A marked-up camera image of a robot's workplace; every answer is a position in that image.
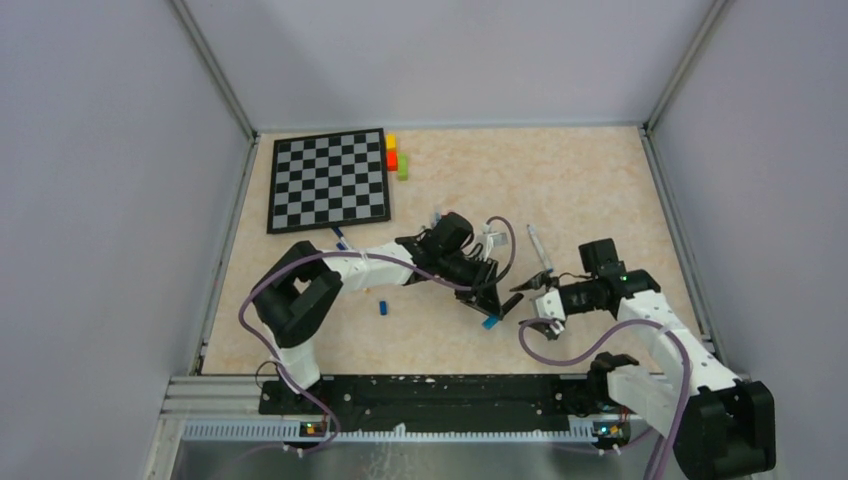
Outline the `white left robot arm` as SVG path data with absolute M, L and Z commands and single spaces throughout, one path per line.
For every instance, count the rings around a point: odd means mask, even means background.
M 499 297 L 503 279 L 496 260 L 464 248 L 471 223 L 451 212 L 413 236 L 364 250 L 319 250 L 309 241 L 293 245 L 254 286 L 246 304 L 269 332 L 265 343 L 285 383 L 283 401 L 297 413 L 319 404 L 320 369 L 313 338 L 337 297 L 382 286 L 433 281 L 456 299 L 496 320 L 509 308 Z

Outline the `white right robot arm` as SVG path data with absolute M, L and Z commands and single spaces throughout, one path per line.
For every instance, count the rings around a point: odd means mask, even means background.
M 618 406 L 659 435 L 647 479 L 661 479 L 676 460 L 689 479 L 734 479 L 767 472 L 777 463 L 775 400 L 761 381 L 725 366 L 678 317 L 659 283 L 630 270 L 612 239 L 578 248 L 584 268 L 563 284 L 542 271 L 516 291 L 538 291 L 535 315 L 521 322 L 554 340 L 575 315 L 605 311 L 616 323 L 585 353 L 593 360 L 586 397 L 600 412 Z

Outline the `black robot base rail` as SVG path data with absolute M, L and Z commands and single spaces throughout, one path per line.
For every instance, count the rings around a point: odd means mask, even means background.
M 635 417 L 566 374 L 325 375 L 305 394 L 269 380 L 258 411 L 336 415 L 345 433 L 566 433 L 586 420 L 594 438 L 629 436 Z

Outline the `white pen blue cap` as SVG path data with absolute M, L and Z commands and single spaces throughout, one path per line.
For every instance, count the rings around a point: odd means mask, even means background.
M 553 263 L 552 263 L 549 255 L 547 254 L 547 251 L 544 248 L 540 237 L 538 236 L 536 227 L 533 224 L 528 224 L 527 225 L 527 232 L 528 232 L 529 238 L 531 240 L 531 243 L 532 243 L 532 245 L 533 245 L 533 247 L 534 247 L 534 249 L 537 253 L 537 256 L 539 257 L 539 259 L 540 259 L 540 261 L 543 265 L 544 270 L 547 273 L 553 273 L 554 272 Z

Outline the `black blue highlighter marker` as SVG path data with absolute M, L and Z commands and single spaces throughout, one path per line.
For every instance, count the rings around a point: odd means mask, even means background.
M 482 322 L 482 327 L 486 330 L 491 330 L 495 325 L 501 322 L 505 316 L 513 310 L 523 299 L 523 293 L 515 293 L 502 306 L 499 314 L 490 315 Z

